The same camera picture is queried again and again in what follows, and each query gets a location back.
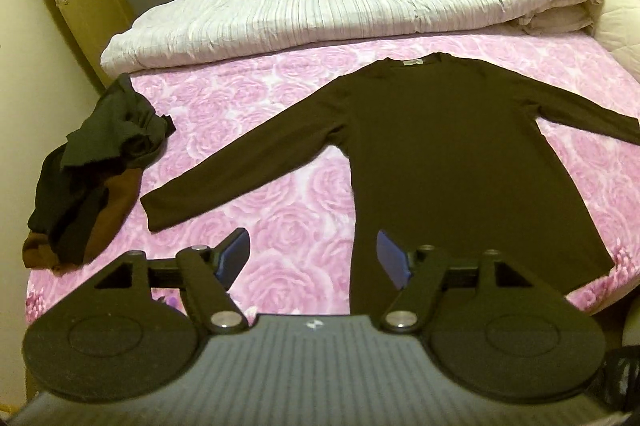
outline rose pattern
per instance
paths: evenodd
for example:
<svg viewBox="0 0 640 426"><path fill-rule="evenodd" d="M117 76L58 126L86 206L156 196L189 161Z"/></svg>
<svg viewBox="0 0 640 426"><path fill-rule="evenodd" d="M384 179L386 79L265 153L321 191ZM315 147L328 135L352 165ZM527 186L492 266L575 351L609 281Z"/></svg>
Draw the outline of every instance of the rose pattern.
<svg viewBox="0 0 640 426"><path fill-rule="evenodd" d="M431 52L478 58L577 92L638 117L638 83L589 36L527 36L511 29L404 36L314 46L221 63L146 71L132 84L177 132L145 170L141 193L180 175L331 79L386 57L412 60ZM614 259L608 276L568 295L597 311L640 280L640 147L539 122ZM258 312L346 313L353 243L348 161L334 147L296 172L171 229L150 233L138 202L111 245L90 265L65 275L33 270L26 319L33 322L63 296L129 249L150 259L196 243L213 245L236 226L247 228L252 253L230 294L249 317ZM154 298L184 311L172 289Z"/></svg>
<svg viewBox="0 0 640 426"><path fill-rule="evenodd" d="M292 203L274 208L256 224L253 243L259 251L277 249L304 255L321 237L321 216L304 204Z"/></svg>
<svg viewBox="0 0 640 426"><path fill-rule="evenodd" d="M308 184L308 200L319 211L355 218L348 161L322 161Z"/></svg>
<svg viewBox="0 0 640 426"><path fill-rule="evenodd" d="M309 82L292 81L276 85L271 89L269 97L274 103L290 107L313 94L315 90L316 87Z"/></svg>
<svg viewBox="0 0 640 426"><path fill-rule="evenodd" d="M289 255L266 250L252 256L230 291L240 307L260 313L327 314L334 311L334 285L326 271L296 265Z"/></svg>
<svg viewBox="0 0 640 426"><path fill-rule="evenodd" d="M264 82L251 78L242 78L227 85L230 91L230 101L234 107L247 107L266 98L269 89Z"/></svg>

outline black circular base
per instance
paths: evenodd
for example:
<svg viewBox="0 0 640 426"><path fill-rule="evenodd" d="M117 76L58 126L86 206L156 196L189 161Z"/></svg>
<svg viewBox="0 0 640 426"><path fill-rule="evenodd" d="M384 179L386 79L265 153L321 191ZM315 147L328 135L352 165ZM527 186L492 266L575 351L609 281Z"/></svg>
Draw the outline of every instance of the black circular base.
<svg viewBox="0 0 640 426"><path fill-rule="evenodd" d="M431 329L440 366L475 392L534 403L580 392L604 355L604 337L587 316L535 290L476 297L443 313Z"/></svg>
<svg viewBox="0 0 640 426"><path fill-rule="evenodd" d="M44 389L82 402L117 401L152 392L190 366L198 335L174 308L104 302L114 313L94 303L73 316L63 308L66 315L55 316L53 307L28 329L24 359Z"/></svg>

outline brown fabric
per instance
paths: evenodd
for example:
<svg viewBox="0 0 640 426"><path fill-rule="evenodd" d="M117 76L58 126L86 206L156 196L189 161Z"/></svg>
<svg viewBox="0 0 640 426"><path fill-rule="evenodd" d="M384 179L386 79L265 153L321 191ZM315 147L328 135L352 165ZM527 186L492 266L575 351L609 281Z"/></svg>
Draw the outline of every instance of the brown fabric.
<svg viewBox="0 0 640 426"><path fill-rule="evenodd" d="M28 269L53 269L60 265L58 256L49 246L49 238L31 231L22 245L22 261Z"/></svg>
<svg viewBox="0 0 640 426"><path fill-rule="evenodd" d="M104 182L109 196L106 206L98 213L89 240L84 249L82 263L93 261L116 236L124 220L140 195L142 168L130 168ZM51 249L49 237L43 233L30 232L22 245L22 261L28 269L52 269L57 273L76 266L61 263Z"/></svg>
<svg viewBox="0 0 640 426"><path fill-rule="evenodd" d="M98 213L84 250L84 263L92 262L114 239L140 195L142 168L130 168L106 180L107 205Z"/></svg>

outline folded duvet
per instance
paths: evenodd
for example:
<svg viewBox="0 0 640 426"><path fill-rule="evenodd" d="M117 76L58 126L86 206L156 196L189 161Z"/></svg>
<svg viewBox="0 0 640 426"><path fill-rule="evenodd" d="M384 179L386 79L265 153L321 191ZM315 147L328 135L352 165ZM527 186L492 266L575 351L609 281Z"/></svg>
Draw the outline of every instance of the folded duvet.
<svg viewBox="0 0 640 426"><path fill-rule="evenodd" d="M111 76L209 63L313 42L477 29L555 0L174 0L138 18L102 54Z"/></svg>

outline pillow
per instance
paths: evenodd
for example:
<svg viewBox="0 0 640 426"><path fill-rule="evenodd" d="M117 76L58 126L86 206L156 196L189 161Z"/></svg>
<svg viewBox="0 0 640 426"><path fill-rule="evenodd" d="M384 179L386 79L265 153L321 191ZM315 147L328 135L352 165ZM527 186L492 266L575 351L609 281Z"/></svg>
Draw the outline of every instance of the pillow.
<svg viewBox="0 0 640 426"><path fill-rule="evenodd" d="M552 0L544 8L512 21L529 34L570 32L594 26L591 6L604 0Z"/></svg>
<svg viewBox="0 0 640 426"><path fill-rule="evenodd" d="M640 0L591 6L593 37L640 82Z"/></svg>

